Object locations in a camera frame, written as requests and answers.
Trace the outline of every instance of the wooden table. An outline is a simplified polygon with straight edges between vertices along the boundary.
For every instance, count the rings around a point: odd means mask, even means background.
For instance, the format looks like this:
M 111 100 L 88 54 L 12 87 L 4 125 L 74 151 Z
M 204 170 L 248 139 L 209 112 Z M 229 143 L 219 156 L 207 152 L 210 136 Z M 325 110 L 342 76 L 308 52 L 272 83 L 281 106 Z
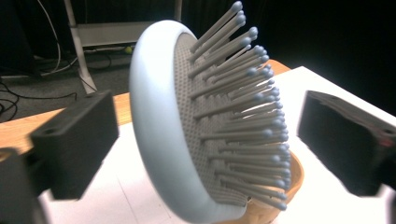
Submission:
M 276 75 L 290 70 L 287 66 L 275 60 L 270 60 L 268 63 L 272 65 Z M 114 96 L 114 104 L 119 125 L 131 122 L 129 93 Z M 33 147 L 29 139 L 29 133 L 61 111 L 62 109 L 58 109 L 0 123 L 0 147 L 15 147 L 20 153 L 29 150 Z

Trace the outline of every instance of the white plastic rim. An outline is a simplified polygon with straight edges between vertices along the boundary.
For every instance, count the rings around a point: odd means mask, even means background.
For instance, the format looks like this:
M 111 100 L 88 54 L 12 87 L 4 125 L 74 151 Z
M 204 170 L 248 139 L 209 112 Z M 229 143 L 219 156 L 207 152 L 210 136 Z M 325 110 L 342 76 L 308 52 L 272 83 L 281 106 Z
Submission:
M 183 33 L 194 36 L 179 22 L 159 21 L 135 46 L 129 88 L 140 155 L 155 189 L 181 218 L 193 223 L 237 219 L 246 207 L 210 197 L 184 138 L 174 83 L 175 44 Z

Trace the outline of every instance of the hairbrush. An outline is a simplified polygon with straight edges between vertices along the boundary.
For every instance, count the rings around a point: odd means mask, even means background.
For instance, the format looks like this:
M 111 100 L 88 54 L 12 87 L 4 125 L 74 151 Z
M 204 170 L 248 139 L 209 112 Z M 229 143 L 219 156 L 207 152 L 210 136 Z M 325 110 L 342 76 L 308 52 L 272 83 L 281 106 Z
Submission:
M 138 39 L 130 93 L 135 138 L 164 202 L 194 223 L 244 215 L 248 200 L 286 209 L 288 131 L 267 51 L 251 46 L 242 3 L 199 39 L 156 22 Z

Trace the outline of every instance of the perforated pad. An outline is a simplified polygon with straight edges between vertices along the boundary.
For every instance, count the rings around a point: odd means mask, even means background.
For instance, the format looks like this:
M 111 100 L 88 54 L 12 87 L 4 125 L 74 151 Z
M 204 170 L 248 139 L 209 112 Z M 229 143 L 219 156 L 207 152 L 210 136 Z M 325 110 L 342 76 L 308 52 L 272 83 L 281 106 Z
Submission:
M 193 118 L 198 112 L 230 102 L 227 96 L 210 96 L 208 98 L 203 96 L 193 101 L 190 99 L 189 94 L 191 92 L 200 90 L 210 83 L 210 79 L 207 82 L 202 80 L 203 73 L 194 79 L 188 78 L 188 73 L 203 60 L 199 59 L 195 64 L 188 60 L 191 56 L 190 47 L 195 42 L 196 39 L 193 36 L 182 34 L 175 45 L 175 89 L 184 136 L 195 168 L 213 200 L 217 203 L 245 206 L 247 196 L 235 190 L 224 188 L 220 184 L 219 178 L 215 176 L 215 167 L 223 167 L 225 164 L 219 161 L 209 161 L 207 158 L 208 155 L 216 153 L 219 146 L 224 146 L 225 142 L 203 142 L 199 139 L 201 133 L 213 133 L 218 130 L 221 124 L 231 115 L 231 112 L 200 120 Z

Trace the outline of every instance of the hairbrush bristle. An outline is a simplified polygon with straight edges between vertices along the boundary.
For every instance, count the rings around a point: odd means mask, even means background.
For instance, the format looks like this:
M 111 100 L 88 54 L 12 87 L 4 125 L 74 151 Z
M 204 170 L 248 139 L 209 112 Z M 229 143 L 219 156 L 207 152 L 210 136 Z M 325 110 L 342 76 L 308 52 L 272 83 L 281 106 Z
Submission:
M 251 197 L 284 210 L 290 153 L 280 90 L 271 65 L 264 65 L 267 51 L 250 45 L 257 39 L 256 27 L 224 41 L 245 25 L 242 8 L 236 8 L 199 40 L 179 38 L 183 43 L 176 49 L 182 58 L 176 55 L 175 69 L 183 69 L 175 79 L 180 117 L 198 173 L 215 201 L 243 204 Z M 191 137 L 190 132 L 199 133 Z M 220 190 L 236 196 L 219 196 Z

